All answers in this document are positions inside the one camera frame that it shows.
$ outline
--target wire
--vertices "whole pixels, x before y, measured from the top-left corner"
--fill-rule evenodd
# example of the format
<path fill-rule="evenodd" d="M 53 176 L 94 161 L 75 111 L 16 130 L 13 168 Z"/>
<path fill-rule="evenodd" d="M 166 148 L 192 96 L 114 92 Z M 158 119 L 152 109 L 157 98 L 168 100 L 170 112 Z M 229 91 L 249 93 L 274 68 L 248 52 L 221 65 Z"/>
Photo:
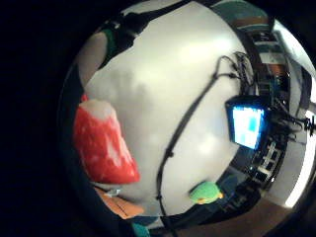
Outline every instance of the wire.
<path fill-rule="evenodd" d="M 162 162 L 159 166 L 158 169 L 158 173 L 157 173 L 157 180 L 156 180 L 156 185 L 157 185 L 157 199 L 159 201 L 160 204 L 160 208 L 161 208 L 161 212 L 162 212 L 162 216 L 164 217 L 164 220 L 167 223 L 167 228 L 168 230 L 173 234 L 174 237 L 178 237 L 177 232 L 175 231 L 175 229 L 172 226 L 172 223 L 169 219 L 169 216 L 166 213 L 166 210 L 164 208 L 163 205 L 163 201 L 162 201 L 162 193 L 161 193 L 161 188 L 162 188 L 162 181 L 163 181 L 163 174 L 164 174 L 164 168 L 165 165 L 168 161 L 168 159 L 170 157 L 174 156 L 173 153 L 173 149 L 176 146 L 181 134 L 183 133 L 183 131 L 185 130 L 190 118 L 192 117 L 193 113 L 195 112 L 195 110 L 197 109 L 199 103 L 201 102 L 201 100 L 204 98 L 204 96 L 206 95 L 206 93 L 210 90 L 210 88 L 213 87 L 213 85 L 215 84 L 215 82 L 218 80 L 218 78 L 222 77 L 222 76 L 227 76 L 229 78 L 239 78 L 239 76 L 237 76 L 234 73 L 220 73 L 218 74 L 219 71 L 219 67 L 220 67 L 220 62 L 222 59 L 226 59 L 228 61 L 231 62 L 231 66 L 233 68 L 237 68 L 236 63 L 228 56 L 221 56 L 217 59 L 216 62 L 216 66 L 215 66 L 215 71 L 212 74 L 210 81 L 206 84 L 206 86 L 204 87 L 204 89 L 201 91 L 201 93 L 199 94 L 199 96 L 194 100 L 194 102 L 189 106 L 189 108 L 187 109 L 186 113 L 183 115 L 183 117 L 181 118 L 174 134 L 172 135 L 171 140 L 169 141 L 169 144 L 165 150 L 164 153 L 164 157 L 162 159 Z"/>

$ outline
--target black cable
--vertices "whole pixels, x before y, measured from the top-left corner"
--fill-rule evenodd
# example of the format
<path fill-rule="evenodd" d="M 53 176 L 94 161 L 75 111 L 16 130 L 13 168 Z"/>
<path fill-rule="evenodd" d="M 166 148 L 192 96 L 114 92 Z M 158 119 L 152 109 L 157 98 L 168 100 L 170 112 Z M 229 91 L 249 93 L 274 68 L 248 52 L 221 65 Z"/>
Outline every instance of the black cable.
<path fill-rule="evenodd" d="M 306 131 L 309 130 L 310 136 L 312 136 L 314 134 L 314 131 L 316 130 L 314 116 L 312 118 L 296 118 L 289 113 L 289 111 L 283 106 L 283 104 L 278 99 L 275 99 L 275 101 L 281 107 L 281 111 L 279 110 L 279 108 L 274 107 L 274 109 L 276 109 L 276 112 L 280 116 L 280 118 L 283 120 L 286 120 L 288 122 L 291 122 L 294 125 L 299 125 L 301 127 L 301 129 L 299 129 L 299 130 L 293 130 L 293 129 L 289 128 L 291 130 L 291 132 L 299 132 L 304 128 L 304 130 L 306 130 Z"/>
<path fill-rule="evenodd" d="M 156 183 L 157 183 L 157 197 L 156 198 L 159 201 L 160 208 L 162 211 L 162 216 L 164 217 L 164 220 L 167 223 L 167 228 L 173 234 L 174 237 L 178 237 L 177 232 L 173 228 L 172 223 L 171 223 L 171 221 L 166 213 L 166 210 L 165 210 L 163 202 L 162 202 L 161 187 L 162 187 L 164 167 L 167 163 L 167 160 L 174 155 L 173 149 L 176 146 L 176 144 L 177 144 L 181 134 L 183 133 L 184 129 L 186 128 L 190 118 L 192 117 L 193 113 L 197 109 L 199 103 L 204 98 L 206 93 L 210 90 L 210 88 L 212 88 L 212 86 L 215 84 L 215 82 L 218 80 L 218 78 L 222 77 L 222 76 L 228 76 L 229 78 L 239 78 L 234 73 L 220 73 L 220 74 L 218 74 L 220 62 L 222 59 L 226 59 L 226 60 L 230 61 L 231 65 L 233 67 L 236 66 L 235 62 L 228 56 L 221 56 L 217 59 L 216 66 L 215 66 L 215 72 L 211 76 L 210 81 L 207 83 L 207 85 L 202 90 L 200 95 L 194 100 L 194 102 L 190 105 L 190 107 L 188 108 L 186 113 L 181 118 L 181 121 L 179 122 L 177 129 L 175 130 L 175 132 L 174 132 L 174 134 L 173 134 L 173 136 L 172 136 L 172 138 L 171 138 L 171 140 L 170 140 L 170 142 L 165 150 L 164 157 L 163 157 L 162 162 L 160 164 L 160 167 L 158 169 L 157 180 L 156 180 Z"/>

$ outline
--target blue screen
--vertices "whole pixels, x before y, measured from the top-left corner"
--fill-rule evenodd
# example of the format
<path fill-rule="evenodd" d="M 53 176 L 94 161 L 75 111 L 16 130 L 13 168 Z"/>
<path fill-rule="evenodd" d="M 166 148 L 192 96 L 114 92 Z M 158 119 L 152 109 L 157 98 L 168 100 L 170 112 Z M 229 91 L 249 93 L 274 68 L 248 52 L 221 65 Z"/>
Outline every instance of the blue screen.
<path fill-rule="evenodd" d="M 257 149 L 263 129 L 265 111 L 251 107 L 233 108 L 234 140 L 243 146 Z"/>

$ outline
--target green object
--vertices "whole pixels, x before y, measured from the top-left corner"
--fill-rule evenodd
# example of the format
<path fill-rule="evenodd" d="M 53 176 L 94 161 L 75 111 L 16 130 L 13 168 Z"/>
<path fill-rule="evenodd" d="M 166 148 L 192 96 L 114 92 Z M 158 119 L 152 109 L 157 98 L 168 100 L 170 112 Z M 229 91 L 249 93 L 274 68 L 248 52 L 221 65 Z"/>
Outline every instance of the green object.
<path fill-rule="evenodd" d="M 217 184 L 213 182 L 203 182 L 190 192 L 190 199 L 196 204 L 206 204 L 222 198 L 222 193 Z"/>
<path fill-rule="evenodd" d="M 140 224 L 135 224 L 135 223 L 132 223 L 131 226 L 132 226 L 132 229 L 134 230 L 135 236 L 150 237 L 150 233 L 145 226 L 140 225 Z"/>
<path fill-rule="evenodd" d="M 113 32 L 111 30 L 104 29 L 102 30 L 102 33 L 106 35 L 108 39 L 108 44 L 107 44 L 107 55 L 106 55 L 105 60 L 101 64 L 100 68 L 104 67 L 112 59 L 117 48 Z"/>

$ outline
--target red cloth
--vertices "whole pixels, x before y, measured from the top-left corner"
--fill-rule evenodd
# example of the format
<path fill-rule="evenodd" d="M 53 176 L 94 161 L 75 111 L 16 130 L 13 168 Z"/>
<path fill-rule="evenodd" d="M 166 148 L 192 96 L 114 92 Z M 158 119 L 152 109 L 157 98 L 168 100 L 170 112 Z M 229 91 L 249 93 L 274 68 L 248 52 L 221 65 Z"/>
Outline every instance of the red cloth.
<path fill-rule="evenodd" d="M 139 181 L 136 162 L 121 136 L 114 109 L 105 103 L 105 107 L 109 105 L 111 108 L 107 108 L 111 113 L 100 119 L 82 107 L 84 103 L 80 104 L 77 110 L 74 143 L 90 179 L 107 184 L 129 184 Z"/>

